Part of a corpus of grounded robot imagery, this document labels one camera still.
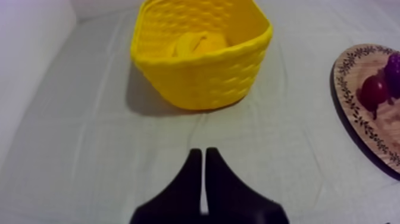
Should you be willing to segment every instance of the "white backdrop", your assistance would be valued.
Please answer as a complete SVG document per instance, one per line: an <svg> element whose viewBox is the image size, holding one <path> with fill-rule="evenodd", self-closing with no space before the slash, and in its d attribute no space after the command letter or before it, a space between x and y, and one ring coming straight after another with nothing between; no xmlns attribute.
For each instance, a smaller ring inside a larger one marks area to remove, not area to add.
<svg viewBox="0 0 400 224"><path fill-rule="evenodd" d="M96 17L140 5L143 0L71 0L80 19Z"/></svg>
<svg viewBox="0 0 400 224"><path fill-rule="evenodd" d="M75 24L68 0L0 0L0 166L32 96Z"/></svg>

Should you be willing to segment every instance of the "white table surface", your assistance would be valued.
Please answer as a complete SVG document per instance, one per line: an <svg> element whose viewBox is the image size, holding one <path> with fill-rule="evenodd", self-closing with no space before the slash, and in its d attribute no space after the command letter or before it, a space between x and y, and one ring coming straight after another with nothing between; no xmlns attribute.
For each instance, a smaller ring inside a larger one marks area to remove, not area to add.
<svg viewBox="0 0 400 224"><path fill-rule="evenodd" d="M82 23L0 170L0 223L128 223L190 148L210 146L281 203L291 223L400 223L398 181L354 144L329 86L335 59L350 46L400 49L400 2L257 2L275 28L262 69L243 101L212 113L170 106L131 67L137 9Z"/></svg>

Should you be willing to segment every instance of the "woven plastic basket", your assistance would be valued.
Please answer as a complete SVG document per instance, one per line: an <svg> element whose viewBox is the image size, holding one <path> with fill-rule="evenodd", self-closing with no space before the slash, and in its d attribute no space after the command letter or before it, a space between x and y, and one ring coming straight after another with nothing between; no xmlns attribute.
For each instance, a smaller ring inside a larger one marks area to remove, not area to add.
<svg viewBox="0 0 400 224"><path fill-rule="evenodd" d="M223 33L230 47L201 56L169 57L186 32ZM155 89L189 110L224 107L250 90L272 37L252 0L147 0L132 40L132 59Z"/></svg>

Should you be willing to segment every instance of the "round wooden tray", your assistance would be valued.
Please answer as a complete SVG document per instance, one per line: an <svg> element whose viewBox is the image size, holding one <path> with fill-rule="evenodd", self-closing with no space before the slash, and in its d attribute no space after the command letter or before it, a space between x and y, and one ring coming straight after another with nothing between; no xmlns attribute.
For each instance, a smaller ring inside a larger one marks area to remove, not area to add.
<svg viewBox="0 0 400 224"><path fill-rule="evenodd" d="M355 45L343 52L333 68L333 87L345 117L365 145L384 164L400 173L400 99L380 104L377 118L359 102L363 82L384 75L390 54L385 46Z"/></svg>

